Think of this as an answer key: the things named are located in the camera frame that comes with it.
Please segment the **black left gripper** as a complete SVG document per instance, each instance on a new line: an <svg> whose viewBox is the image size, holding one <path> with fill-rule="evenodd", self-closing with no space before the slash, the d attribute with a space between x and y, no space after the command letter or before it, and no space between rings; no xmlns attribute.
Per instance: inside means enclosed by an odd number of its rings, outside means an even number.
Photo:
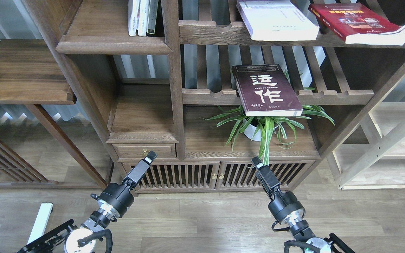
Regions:
<svg viewBox="0 0 405 253"><path fill-rule="evenodd" d="M130 191L137 186L156 159L157 154L149 151L146 157L127 174L121 184L111 183L99 196L99 207L116 218L122 218L134 202Z"/></svg>

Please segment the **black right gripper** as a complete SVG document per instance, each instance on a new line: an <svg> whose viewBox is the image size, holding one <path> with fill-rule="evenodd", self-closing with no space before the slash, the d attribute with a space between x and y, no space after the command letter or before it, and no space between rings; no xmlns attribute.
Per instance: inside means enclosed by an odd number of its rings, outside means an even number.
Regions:
<svg viewBox="0 0 405 253"><path fill-rule="evenodd" d="M263 164L259 157L252 159L257 170L257 178L271 202L268 209L277 222L299 222L305 216L305 208L291 191L283 192L280 182L270 168Z"/></svg>

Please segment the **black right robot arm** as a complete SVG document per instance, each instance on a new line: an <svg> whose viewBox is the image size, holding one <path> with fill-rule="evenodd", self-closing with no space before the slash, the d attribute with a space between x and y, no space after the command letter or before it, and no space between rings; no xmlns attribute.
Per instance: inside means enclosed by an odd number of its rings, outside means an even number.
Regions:
<svg viewBox="0 0 405 253"><path fill-rule="evenodd" d="M304 253L338 253L334 247L336 244L344 253L354 251L347 246L336 234L330 233L328 238L316 237L310 229L308 222L304 220L305 208L291 191L282 192L280 182L267 165L264 165L259 157L252 159L256 168L255 175L262 183L264 191L270 198L268 209L275 218L272 231L288 231L292 233L294 240L284 242L285 253L291 246L300 248Z"/></svg>

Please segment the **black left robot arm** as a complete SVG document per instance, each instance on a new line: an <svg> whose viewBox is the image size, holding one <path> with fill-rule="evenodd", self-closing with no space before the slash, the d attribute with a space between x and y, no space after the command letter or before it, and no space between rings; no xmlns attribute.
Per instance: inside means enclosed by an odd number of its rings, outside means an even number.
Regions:
<svg viewBox="0 0 405 253"><path fill-rule="evenodd" d="M121 184L110 183L100 194L91 194L98 203L98 210L93 211L80 227L74 226L70 219L38 239L22 247L20 253L51 253L55 247L64 242L66 253L93 253L96 241L105 241L106 253L113 248L111 231L107 229L110 222L122 218L134 203L130 193L143 178L157 154L149 151L147 156L127 174Z"/></svg>

